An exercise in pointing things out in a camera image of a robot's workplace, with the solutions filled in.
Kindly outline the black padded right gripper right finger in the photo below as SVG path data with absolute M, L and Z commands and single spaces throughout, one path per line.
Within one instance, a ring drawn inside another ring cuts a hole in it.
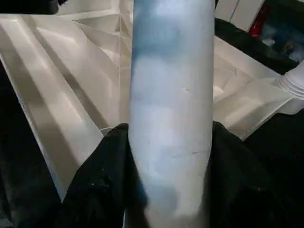
M 209 160 L 212 228 L 301 228 L 304 225 L 304 156 L 273 134 L 251 144 L 213 122 Z

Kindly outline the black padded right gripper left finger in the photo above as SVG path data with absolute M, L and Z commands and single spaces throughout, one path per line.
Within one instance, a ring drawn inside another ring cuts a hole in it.
M 129 125 L 111 129 L 77 170 L 57 215 L 56 228 L 121 228 L 133 160 Z

